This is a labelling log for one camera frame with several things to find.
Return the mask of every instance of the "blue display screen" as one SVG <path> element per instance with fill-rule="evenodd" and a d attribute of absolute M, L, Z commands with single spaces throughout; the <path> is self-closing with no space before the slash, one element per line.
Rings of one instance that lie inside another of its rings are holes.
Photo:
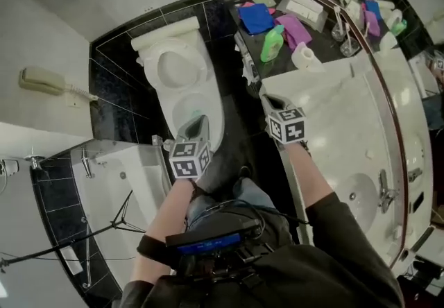
<path fill-rule="evenodd" d="M 240 241 L 241 236 L 240 234 L 236 233 L 227 235 L 226 237 L 200 241 L 198 243 L 184 246 L 178 246 L 178 250 L 184 255 L 195 255 L 205 253 L 207 251 L 226 248 L 227 246 L 239 243 Z"/>

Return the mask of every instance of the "beige wall phone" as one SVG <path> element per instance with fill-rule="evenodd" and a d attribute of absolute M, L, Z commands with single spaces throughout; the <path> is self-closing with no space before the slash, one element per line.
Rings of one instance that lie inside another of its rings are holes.
<path fill-rule="evenodd" d="M 22 89 L 40 91 L 46 94 L 61 95 L 71 92 L 86 97 L 90 101 L 97 101 L 98 97 L 74 85 L 65 82 L 65 78 L 55 72 L 41 67 L 26 67 L 20 71 L 19 86 Z"/>

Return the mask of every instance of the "person's right arm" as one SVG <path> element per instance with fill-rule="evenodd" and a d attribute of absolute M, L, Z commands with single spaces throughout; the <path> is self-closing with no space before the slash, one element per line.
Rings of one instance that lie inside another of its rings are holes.
<path fill-rule="evenodd" d="M 289 144 L 285 148 L 313 227 L 314 245 L 340 262 L 387 306 L 402 306 L 402 294 L 396 279 L 368 242 L 350 208 L 339 201 L 300 144 Z"/>

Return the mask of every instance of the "forearm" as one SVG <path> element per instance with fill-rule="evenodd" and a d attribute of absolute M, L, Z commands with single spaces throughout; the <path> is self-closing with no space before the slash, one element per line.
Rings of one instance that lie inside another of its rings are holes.
<path fill-rule="evenodd" d="M 305 207 L 313 205 L 333 192 L 309 153 L 300 144 L 287 144 L 285 150 L 289 154 L 298 179 Z"/>
<path fill-rule="evenodd" d="M 193 186 L 190 181 L 177 180 L 145 235 L 165 242 L 165 237 L 181 233 L 192 194 Z M 167 265 L 137 254 L 130 280 L 155 284 L 160 276 L 168 275 L 169 271 Z"/>

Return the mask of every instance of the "black shoe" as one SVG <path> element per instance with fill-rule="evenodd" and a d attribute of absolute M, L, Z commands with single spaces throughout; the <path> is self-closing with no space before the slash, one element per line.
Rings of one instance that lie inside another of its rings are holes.
<path fill-rule="evenodd" d="M 245 164 L 241 167 L 238 173 L 239 178 L 251 178 L 253 171 L 250 164 Z"/>

